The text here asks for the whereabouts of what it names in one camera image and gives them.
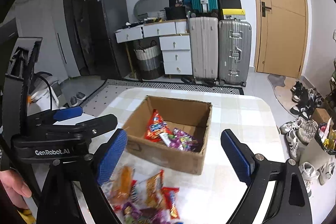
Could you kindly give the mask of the person's left hand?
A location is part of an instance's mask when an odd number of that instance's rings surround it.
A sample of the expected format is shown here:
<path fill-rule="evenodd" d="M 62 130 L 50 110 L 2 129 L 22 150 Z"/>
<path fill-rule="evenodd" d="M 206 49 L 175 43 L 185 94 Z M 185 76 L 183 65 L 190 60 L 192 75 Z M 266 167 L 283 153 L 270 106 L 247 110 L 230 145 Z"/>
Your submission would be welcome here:
<path fill-rule="evenodd" d="M 32 192 L 20 174 L 12 169 L 1 171 L 1 183 L 3 184 L 11 202 L 16 207 L 29 209 L 24 197 L 30 198 L 32 196 Z"/>

